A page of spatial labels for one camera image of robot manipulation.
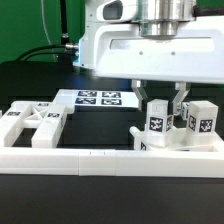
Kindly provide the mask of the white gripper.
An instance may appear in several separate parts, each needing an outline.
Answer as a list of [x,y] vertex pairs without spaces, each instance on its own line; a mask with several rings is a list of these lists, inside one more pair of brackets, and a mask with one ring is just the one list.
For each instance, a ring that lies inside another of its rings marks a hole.
[[85,66],[97,76],[128,78],[138,99],[145,80],[173,81],[173,114],[191,84],[224,83],[224,5],[197,0],[85,0]]

